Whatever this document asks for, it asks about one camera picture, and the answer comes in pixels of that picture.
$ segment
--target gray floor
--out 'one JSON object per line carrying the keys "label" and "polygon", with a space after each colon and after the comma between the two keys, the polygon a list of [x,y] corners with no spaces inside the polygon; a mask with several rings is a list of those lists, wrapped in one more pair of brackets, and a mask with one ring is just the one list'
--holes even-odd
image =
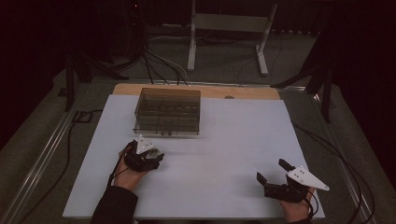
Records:
{"label": "gray floor", "polygon": [[[268,77],[260,74],[257,62],[254,61],[254,45],[258,42],[260,42],[260,36],[252,35],[248,39],[233,44],[198,47],[195,71],[187,72],[189,81],[194,84],[204,82],[235,86],[265,86],[277,83],[298,73],[315,38],[308,35],[270,35],[264,51],[271,74]],[[187,66],[188,38],[157,38],[149,42],[149,49],[183,68]],[[154,64],[154,66],[167,80],[176,80],[175,74],[169,68],[159,64]],[[103,77],[98,71],[95,74],[96,77],[91,84],[77,84],[78,101],[73,111],[103,108],[107,96],[119,83],[111,78]],[[142,63],[135,64],[121,74],[131,78],[128,82],[149,82],[147,68]],[[301,80],[294,86],[303,87],[308,80],[309,78]],[[53,90],[0,152],[0,169],[3,171],[0,175],[0,216],[5,213],[16,196],[18,188],[38,155],[46,148],[58,123],[67,116],[64,113],[65,99],[57,96],[59,89],[64,87],[64,71],[54,79],[54,83]],[[387,180],[359,124],[353,118],[337,87],[332,88],[330,109],[332,123],[330,125],[323,122],[318,114],[318,102],[313,96],[302,93],[301,88],[288,88],[280,91],[280,96],[287,105],[292,121],[312,133],[332,140],[368,181],[375,196],[375,222],[371,223],[396,223],[394,188]],[[99,118],[100,115],[95,114],[91,123],[76,125],[71,134],[70,166],[64,178],[23,223],[89,223],[89,220],[63,218],[62,212]],[[47,169],[37,182],[25,209],[21,211],[22,216],[35,205],[60,175],[66,163],[67,131],[68,129],[59,143],[57,142],[56,150]],[[297,129],[296,134],[311,172],[331,187],[329,192],[318,193],[327,217],[314,220],[314,223],[347,223],[355,209],[355,204],[354,197],[351,196],[351,188],[346,184],[348,181],[344,177],[342,166],[324,146]],[[363,195],[371,207],[372,202],[366,188],[363,188]],[[161,221],[161,223],[183,224],[192,222],[195,223],[195,221]],[[260,222],[284,223],[284,220],[270,219]],[[206,223],[255,222],[211,220]]]}

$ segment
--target metal frame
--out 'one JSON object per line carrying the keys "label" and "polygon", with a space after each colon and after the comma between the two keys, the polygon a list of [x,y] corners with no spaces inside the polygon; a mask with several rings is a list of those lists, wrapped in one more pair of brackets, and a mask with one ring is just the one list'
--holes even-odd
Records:
{"label": "metal frame", "polygon": [[82,88],[82,94],[77,98],[76,102],[71,105],[68,112],[65,112],[61,120],[58,122],[52,136],[49,138],[43,151],[35,161],[34,165],[26,175],[17,194],[13,198],[11,204],[8,206],[6,212],[0,219],[0,224],[13,224],[19,223],[22,215],[22,211],[26,206],[30,196],[32,195],[35,187],[46,170],[52,155],[55,153],[59,143],[61,142],[67,128],[69,127],[70,121],[73,119],[73,115],[76,111],[78,101],[82,95],[86,92],[87,88]]}
{"label": "metal frame", "polygon": [[192,0],[191,42],[187,69],[191,72],[195,69],[195,29],[262,32],[262,42],[256,46],[256,54],[262,75],[268,75],[263,51],[274,21],[277,4],[272,5],[268,17],[247,17],[196,13],[195,2],[196,0]]}
{"label": "metal frame", "polygon": [[[337,138],[335,137],[334,131],[332,130],[332,127],[330,126],[329,123],[325,119],[323,119],[323,116],[321,115],[321,109],[320,109],[320,99],[318,95],[314,95],[311,98],[311,102],[313,104],[313,107],[315,108],[315,112],[318,116],[318,119],[320,123],[322,124],[323,128],[326,131],[327,136],[330,137],[330,142],[338,148],[341,156],[344,158],[345,156],[345,150],[341,147],[340,143],[337,141]],[[353,183],[352,181],[352,175],[351,173],[347,170],[347,167],[340,161],[338,161],[338,167],[340,168],[340,172],[346,182],[346,186],[349,190],[350,196],[352,197],[352,200],[356,206],[358,206],[359,203],[359,194],[358,194],[358,187]],[[369,204],[367,203],[367,197],[364,195],[364,193],[361,193],[361,210],[359,212],[359,215],[361,217],[361,220],[366,220],[370,214],[372,213],[372,209],[370,208]],[[373,216],[368,223],[373,223],[376,224],[375,216]]]}

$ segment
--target black cable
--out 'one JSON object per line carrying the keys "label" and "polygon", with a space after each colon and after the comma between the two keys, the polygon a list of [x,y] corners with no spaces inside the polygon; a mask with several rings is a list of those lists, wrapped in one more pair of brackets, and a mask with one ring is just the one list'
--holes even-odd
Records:
{"label": "black cable", "polygon": [[315,212],[313,213],[313,216],[314,216],[314,215],[318,212],[318,210],[319,210],[319,202],[318,202],[317,197],[315,197],[315,195],[314,195],[313,193],[311,193],[311,191],[308,191],[308,193],[312,195],[312,197],[313,197],[314,200],[315,200],[315,203],[317,204],[317,210],[315,210]]}
{"label": "black cable", "polygon": [[[317,135],[315,135],[315,134],[313,134],[313,133],[311,133],[311,132],[309,132],[309,131],[307,131],[307,130],[301,128],[300,126],[298,126],[298,125],[295,124],[295,123],[293,123],[293,126],[296,127],[296,128],[298,128],[298,129],[300,129],[300,130],[303,131],[304,133],[307,133],[309,136],[311,136],[311,138],[313,138],[313,139],[316,140],[318,143],[320,143],[321,145],[323,145],[323,143],[320,142],[320,141],[318,141],[318,139],[317,139],[317,138],[321,138],[321,137],[319,137],[319,136],[317,136]],[[338,158],[340,158],[343,162],[346,162],[346,163],[347,163],[347,161],[343,158],[343,156],[341,155],[341,153],[340,153],[337,149],[335,149],[334,151],[331,151],[331,153],[332,153],[333,155],[337,156]],[[351,173],[352,178],[353,178],[353,180],[355,181],[356,186],[358,187],[358,194],[359,194],[357,209],[355,209],[355,212],[352,214],[351,218],[350,218],[349,221],[347,222],[347,223],[352,223],[353,220],[355,220],[356,216],[358,215],[358,213],[359,213],[359,211],[360,211],[360,209],[361,209],[361,197],[362,197],[362,196],[361,196],[361,186],[360,186],[359,181],[358,181],[358,179],[356,178],[356,176],[355,176],[355,175],[353,174],[353,172],[350,170],[350,167],[347,166],[347,165],[346,165],[346,167],[347,167],[348,171]]]}
{"label": "black cable", "polygon": [[309,202],[306,198],[304,198],[304,201],[308,204],[309,206],[309,214],[308,217],[309,219],[312,219],[312,217],[314,216],[314,206],[312,206],[312,203]]}
{"label": "black cable", "polygon": [[[202,30],[198,29],[195,31],[195,38],[196,39],[201,39],[207,34],[209,34],[210,31],[208,30]],[[191,38],[191,27],[188,26],[186,30],[183,31],[176,31],[172,33],[161,33],[161,34],[156,34],[156,33],[148,33],[148,35],[152,35],[152,38],[148,38],[149,41],[157,40],[160,38]]]}
{"label": "black cable", "polygon": [[150,73],[150,71],[149,71],[149,64],[148,64],[148,59],[146,58],[146,56],[145,56],[145,54],[143,53],[143,58],[145,59],[145,62],[146,63],[143,63],[143,64],[145,64],[146,65],[146,67],[147,67],[147,69],[148,69],[148,77],[149,77],[149,79],[150,79],[150,81],[151,81],[151,84],[154,84],[154,82],[153,82],[153,80],[152,80],[152,76],[151,76],[151,73]]}
{"label": "black cable", "polygon": [[155,58],[161,60],[161,64],[167,65],[168,67],[170,67],[170,68],[177,74],[177,85],[178,85],[178,82],[179,82],[179,78],[181,77],[181,79],[183,80],[184,84],[186,84],[186,86],[188,86],[188,84],[187,84],[186,80],[184,79],[184,77],[177,71],[177,69],[176,69],[174,66],[172,66],[170,63],[168,63],[168,62],[167,62],[166,60],[164,60],[163,58],[158,57],[157,55],[151,53],[149,50],[145,50],[145,52],[147,52],[147,53],[150,54],[151,56],[153,56],[153,57],[155,57]]}
{"label": "black cable", "polygon": [[117,160],[116,166],[114,166],[113,172],[112,172],[112,173],[110,174],[110,176],[108,177],[108,181],[107,181],[107,186],[108,186],[108,187],[111,186],[111,181],[112,181],[117,175],[121,174],[122,172],[124,172],[124,171],[126,171],[126,170],[128,169],[128,168],[126,168],[126,169],[123,170],[122,172],[120,172],[120,173],[118,173],[118,174],[115,175],[115,173],[116,173],[116,171],[117,171],[117,168],[119,167],[120,162],[121,162],[122,158],[124,157],[125,152],[126,152],[127,149],[128,149],[128,146],[126,146],[126,147],[122,150],[122,152],[121,152],[121,154],[120,154],[120,156],[119,156],[119,159]]}
{"label": "black cable", "polygon": [[130,69],[131,67],[135,66],[137,64],[137,62],[139,62],[138,59],[136,59],[134,61],[129,61],[129,62],[125,63],[122,67],[117,67],[117,68],[113,67],[113,69],[116,70],[120,74],[120,73]]}
{"label": "black cable", "polygon": [[[153,59],[150,59],[150,58],[148,58],[148,60],[149,60],[149,61],[152,61],[152,62],[154,62],[154,63],[160,63],[160,64],[163,64],[163,65],[167,65],[166,63],[158,62],[158,61],[153,60]],[[177,75],[177,85],[178,85],[179,82],[180,82],[180,73],[177,71],[176,75]]]}
{"label": "black cable", "polygon": [[[210,36],[214,36],[215,40],[209,39]],[[198,37],[197,38],[197,46],[219,45],[219,44],[233,44],[233,43],[236,43],[238,41],[247,39],[247,38],[249,38],[251,36],[252,36],[252,33],[245,33],[244,32],[244,35],[242,35],[241,37],[233,38],[233,37],[227,36],[227,35],[219,32],[219,31],[209,31],[203,37]],[[231,40],[230,41],[223,41],[223,38],[231,39]]]}
{"label": "black cable", "polygon": [[154,84],[154,83],[153,83],[153,78],[152,78],[152,76],[151,76],[150,70],[154,73],[154,75],[156,75],[157,77],[161,78],[161,79],[163,80],[164,83],[166,83],[166,84],[169,85],[169,83],[168,83],[168,81],[166,80],[166,78],[163,77],[163,76],[161,76],[161,75],[157,72],[157,70],[155,70],[155,68],[154,68],[154,67],[152,66],[152,64],[149,62],[149,59],[146,57],[146,55],[143,54],[143,58],[145,59],[145,62],[144,62],[144,63],[141,62],[141,63],[144,64],[144,65],[147,67],[147,69],[148,69],[148,75],[149,75],[149,77],[150,77],[150,79],[151,79],[151,84]]}
{"label": "black cable", "polygon": [[[85,113],[81,113],[80,117],[78,119],[83,119],[85,116],[87,115],[91,115],[94,112],[102,112],[103,110],[93,110],[90,112],[85,112]],[[33,208],[26,213],[26,215],[21,219],[21,221],[19,222],[20,224],[22,224],[26,218],[28,218],[36,209],[37,207],[50,195],[50,193],[55,189],[55,187],[59,184],[59,182],[61,181],[62,177],[64,177],[64,174],[67,171],[67,168],[69,167],[70,164],[70,154],[71,154],[71,149],[70,149],[70,142],[71,142],[71,133],[73,131],[73,128],[75,127],[75,125],[78,123],[78,120],[73,119],[72,120],[72,126],[69,129],[69,133],[67,135],[67,159],[66,159],[66,165],[64,166],[64,169],[62,170],[61,174],[59,175],[58,179],[55,181],[55,183],[49,188],[49,190],[47,190],[47,192],[38,200],[38,202],[33,206]]]}
{"label": "black cable", "polygon": [[120,171],[118,174],[114,175],[114,178],[116,178],[116,177],[117,177],[117,175],[120,175],[120,174],[124,173],[124,172],[125,172],[125,171],[127,171],[128,169],[129,169],[129,167],[127,167],[127,168],[123,169],[123,170],[122,170],[122,171]]}
{"label": "black cable", "polygon": [[[269,82],[270,84],[272,83],[272,76],[274,74],[274,69],[275,69],[275,63],[277,58],[279,57],[280,53],[282,52],[282,48],[283,48],[283,36],[280,37],[280,44],[279,44],[279,50],[274,58],[274,60],[272,61],[272,65],[271,65],[271,71],[269,71],[268,76],[270,78]],[[242,73],[242,69],[239,71],[239,73],[236,75],[236,80],[239,82],[239,76]],[[239,86],[243,86],[244,84],[257,84],[257,85],[262,85],[262,83],[260,82],[252,82],[252,81],[244,81],[244,82],[240,82]]]}
{"label": "black cable", "polygon": [[275,56],[272,65],[271,65],[271,72],[268,74],[270,76],[270,84],[271,83],[271,76],[274,75],[274,66],[275,66],[275,62],[277,60],[277,58],[279,57],[280,53],[282,52],[282,47],[283,47],[283,35],[280,35],[280,46],[279,46],[279,51],[277,52],[277,55]]}
{"label": "black cable", "polygon": [[371,212],[371,214],[370,214],[370,216],[369,217],[367,217],[367,219],[366,220],[364,220],[362,223],[367,223],[372,217],[373,217],[373,215],[374,215],[374,213],[375,213],[375,197],[374,197],[374,194],[373,194],[373,192],[371,191],[371,189],[370,189],[370,186],[369,186],[369,184],[367,183],[367,181],[364,179],[364,177],[341,155],[341,153],[340,153],[340,151],[339,151],[339,149],[338,148],[336,148],[332,143],[330,143],[329,141],[327,141],[326,139],[324,139],[324,138],[322,138],[322,137],[320,137],[320,136],[318,136],[318,135],[316,135],[316,134],[314,134],[314,133],[311,133],[311,132],[309,132],[308,130],[305,130],[305,129],[303,129],[302,127],[300,127],[299,125],[297,125],[297,124],[295,124],[294,122],[292,122],[292,124],[293,124],[293,126],[295,127],[295,128],[297,128],[297,129],[299,129],[300,131],[302,131],[302,132],[304,132],[304,133],[306,133],[308,136],[310,136],[312,139],[314,139],[314,140],[316,140],[318,143],[320,143],[321,145],[327,145],[327,146],[324,146],[325,148],[327,148],[327,149],[332,149],[331,150],[331,153],[333,154],[333,155],[335,155],[335,156],[337,156],[343,163],[344,163],[344,165],[346,166],[346,168],[348,169],[348,171],[350,172],[350,174],[352,175],[352,177],[354,178],[354,181],[355,181],[355,183],[356,183],[356,185],[357,185],[357,187],[358,187],[358,192],[359,192],[359,203],[358,203],[358,206],[357,206],[357,209],[355,210],[355,212],[354,212],[354,214],[353,214],[353,216],[351,217],[351,219],[348,221],[348,223],[352,223],[352,221],[356,218],[356,216],[357,216],[357,214],[359,213],[359,211],[361,210],[361,200],[362,200],[362,193],[361,193],[361,186],[360,186],[360,184],[359,184],[359,181],[356,179],[356,176],[354,175],[354,173],[356,174],[356,175],[358,175],[358,177],[361,179],[361,181],[363,181],[363,183],[364,183],[364,185],[367,187],[367,189],[368,189],[368,191],[369,191],[369,193],[370,193],[370,196],[371,196],[371,199],[372,199],[372,202],[373,202],[373,207],[372,207],[372,212]]}
{"label": "black cable", "polygon": [[147,60],[148,66],[151,68],[151,71],[152,71],[157,77],[161,78],[161,79],[163,80],[164,83],[166,83],[166,84],[169,85],[169,82],[166,80],[166,78],[163,77],[163,76],[161,76],[161,75],[157,72],[157,70],[155,70],[154,66],[152,66],[151,62],[149,61],[149,58],[147,58],[147,59],[148,59],[148,60]]}

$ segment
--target black sleeve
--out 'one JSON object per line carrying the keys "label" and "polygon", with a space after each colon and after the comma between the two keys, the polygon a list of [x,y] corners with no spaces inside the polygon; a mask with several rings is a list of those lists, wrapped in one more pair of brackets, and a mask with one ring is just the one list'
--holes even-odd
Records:
{"label": "black sleeve", "polygon": [[131,224],[137,196],[128,189],[110,186],[93,212],[91,224]]}
{"label": "black sleeve", "polygon": [[289,224],[311,224],[311,219],[306,218],[300,221],[291,222]]}

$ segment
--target metal bar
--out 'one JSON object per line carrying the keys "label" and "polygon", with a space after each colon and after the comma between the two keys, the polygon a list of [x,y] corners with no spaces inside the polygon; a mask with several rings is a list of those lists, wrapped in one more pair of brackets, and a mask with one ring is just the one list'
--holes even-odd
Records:
{"label": "metal bar", "polygon": [[[335,137],[332,127],[328,123],[326,123],[325,120],[323,120],[323,118],[322,118],[319,97],[317,95],[315,95],[315,97],[311,98],[311,103],[313,104],[313,106],[315,108],[315,112],[318,116],[318,119],[320,120],[320,123],[322,124],[323,128],[325,129],[327,136],[330,137],[330,142],[336,148],[338,148],[341,156],[343,156],[345,158],[344,150],[341,147],[340,143],[337,141],[337,138]],[[341,170],[341,174],[346,182],[346,186],[349,190],[350,195],[352,196],[353,202],[355,203],[356,206],[358,206],[359,194],[358,194],[357,187],[352,182],[351,174],[347,170],[346,166],[340,160],[338,160],[338,167]],[[361,220],[366,220],[370,216],[372,211],[367,203],[366,197],[364,196],[363,192],[361,193],[361,198],[362,198],[362,204],[361,204],[362,207],[361,207],[361,211],[360,211],[360,216],[361,216]],[[372,217],[368,223],[376,224],[375,217]]]}
{"label": "metal bar", "polygon": [[192,7],[191,7],[191,42],[190,42],[190,51],[189,51],[189,59],[187,62],[187,70],[192,72],[195,68],[195,0],[192,0]]}
{"label": "metal bar", "polygon": [[66,55],[66,109],[69,111],[75,101],[73,56]]}
{"label": "metal bar", "polygon": [[44,171],[46,170],[53,153],[56,151],[57,146],[59,145],[62,137],[64,136],[64,133],[66,132],[68,125],[70,124],[70,120],[73,118],[76,104],[80,98],[81,96],[78,97],[71,109],[68,112],[64,113],[64,115],[62,116],[61,120],[55,128],[55,131],[49,138],[48,143],[45,145],[40,156],[35,161],[29,173],[24,178],[16,196],[13,198],[7,211],[2,216],[0,220],[1,224],[19,223],[23,208],[25,207],[30,196],[35,190],[35,186],[37,185]]}
{"label": "metal bar", "polygon": [[248,17],[217,14],[195,14],[197,29],[260,32],[266,26],[266,17]]}
{"label": "metal bar", "polygon": [[265,43],[267,42],[268,35],[271,32],[272,23],[274,22],[274,16],[276,13],[276,9],[277,9],[277,4],[273,4],[271,7],[270,15],[268,17],[268,22],[267,22],[267,24],[265,26],[265,30],[262,34],[262,42],[260,43],[260,46],[257,50],[258,53],[262,53],[264,51]]}

